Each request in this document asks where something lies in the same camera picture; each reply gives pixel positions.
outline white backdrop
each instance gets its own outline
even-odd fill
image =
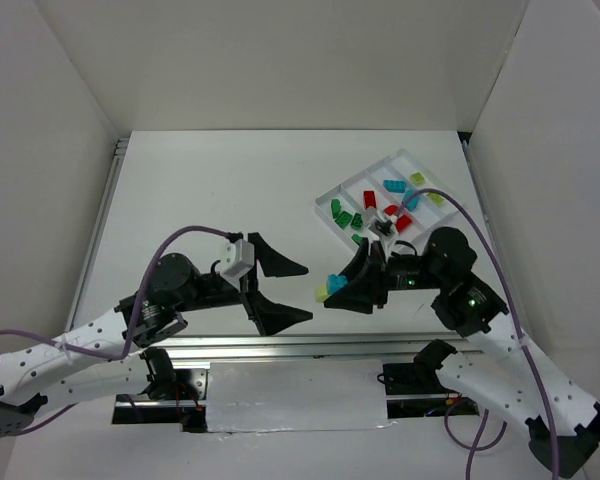
[[[114,142],[33,3],[0,1],[0,328],[62,331]]]
[[[471,140],[534,336],[600,398],[600,12],[532,1]],[[600,479],[600,449],[585,468]]]
[[[131,130],[471,130],[528,0],[37,0]]]

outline cyan block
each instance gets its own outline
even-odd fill
[[[347,277],[344,275],[329,275],[327,277],[327,293],[333,295],[347,284]]]
[[[407,189],[407,183],[402,180],[385,180],[382,186],[391,193],[403,193]]]
[[[404,205],[404,202],[407,201],[407,199],[413,194],[415,193],[415,190],[413,189],[409,189],[407,190],[407,193],[404,194],[404,197],[402,197],[402,204]],[[417,206],[418,206],[418,202],[420,201],[420,197],[415,197],[412,198],[411,201],[409,203],[407,203],[405,206],[407,207],[407,210],[410,212],[413,212]]]

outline metal frame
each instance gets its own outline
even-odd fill
[[[169,353],[175,368],[208,368],[211,362],[349,360],[365,357],[395,362],[397,357],[417,354],[434,338],[450,343],[463,353],[479,353],[455,333],[173,337],[156,346]]]
[[[96,259],[96,254],[98,253],[102,232],[104,231],[104,226],[107,222],[109,208],[111,207],[111,201],[113,200],[113,193],[115,192],[116,185],[118,183],[118,177],[120,176],[120,170],[122,169],[122,162],[125,154],[127,153],[128,146],[129,139],[121,138],[116,143],[113,151],[111,168],[109,169],[107,183],[105,184],[102,200],[100,200],[100,206],[98,207],[96,223],[93,227],[93,231],[91,232],[91,239],[89,240],[87,254],[85,255],[84,262],[82,263],[82,270],[80,271],[80,278],[78,279],[76,293],[73,295],[73,300],[71,302],[71,309],[69,310],[65,331],[69,331],[73,328],[78,306],[80,305],[80,300],[82,299],[84,290],[89,282],[89,277],[91,276],[91,271],[93,269],[93,262]]]

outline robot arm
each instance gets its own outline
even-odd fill
[[[474,366],[468,368],[466,358],[443,349],[431,365],[438,381],[472,395],[511,421],[530,438],[532,453],[549,468],[545,408],[522,350],[526,345],[551,401],[560,474],[573,476],[600,442],[600,401],[569,380],[524,331],[518,338],[505,302],[471,272],[477,256],[462,232],[450,227],[434,230],[422,256],[391,253],[387,245],[392,246],[386,240],[369,243],[363,239],[341,272],[346,285],[328,297],[324,306],[371,314],[374,306],[386,304],[390,291],[438,289],[432,308],[443,325],[484,351],[510,376],[503,382]]]
[[[227,238],[218,268],[206,274],[184,255],[163,256],[133,331],[129,324],[136,295],[54,338],[54,345],[0,354],[0,437],[18,435],[36,415],[103,395],[161,398],[171,391],[175,373],[164,350],[147,347],[182,331],[187,326],[182,312],[242,304],[260,335],[274,335],[313,317],[269,301],[258,288],[257,262],[268,277],[304,275],[306,267],[273,250],[258,233],[248,234],[247,240],[240,233]],[[119,359],[129,335],[130,355]],[[75,347],[84,350],[76,352]]]

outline sorting tray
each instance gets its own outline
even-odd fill
[[[423,185],[414,186],[409,177],[415,173],[421,173],[424,176]],[[366,170],[345,180],[340,185],[329,190],[324,195],[316,198],[315,210],[320,219],[333,231],[351,250],[357,250],[358,245],[352,240],[354,234],[361,237],[369,236],[369,230],[363,227],[361,230],[355,230],[351,225],[346,228],[340,228],[331,214],[331,200],[340,200],[342,210],[347,212],[364,212],[363,193],[365,190],[373,190],[376,196],[378,210],[384,210],[389,205],[400,205],[404,193],[391,193],[383,186],[384,180],[402,180],[409,189],[437,188],[449,193],[453,198],[460,199],[440,182],[427,168],[413,158],[406,150],[399,150],[395,155],[389,156],[374,163]],[[413,220],[402,233],[398,234],[398,239],[414,243],[425,233],[429,233],[436,226],[441,224],[447,217],[453,215],[456,210],[447,200],[440,206],[435,205],[426,195],[418,197],[420,199],[418,206],[413,212],[402,210],[402,215],[408,215]]]

